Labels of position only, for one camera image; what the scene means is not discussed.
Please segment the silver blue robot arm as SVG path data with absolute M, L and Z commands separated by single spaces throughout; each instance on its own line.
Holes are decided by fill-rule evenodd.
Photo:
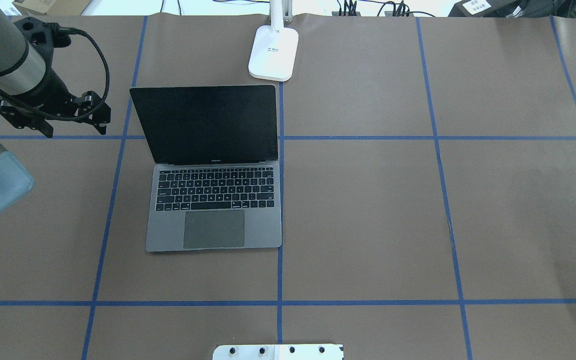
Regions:
M 69 47 L 71 37 L 87 39 L 102 62 L 103 94 L 72 94 L 53 68 L 55 49 Z M 0 9 L 0 116 L 15 129 L 30 129 L 50 139 L 51 121 L 93 126 L 101 135 L 111 121 L 106 100 L 110 68 L 98 43 L 86 31 L 25 17 L 12 22 Z M 33 176 L 0 143 L 0 214 L 34 187 Z

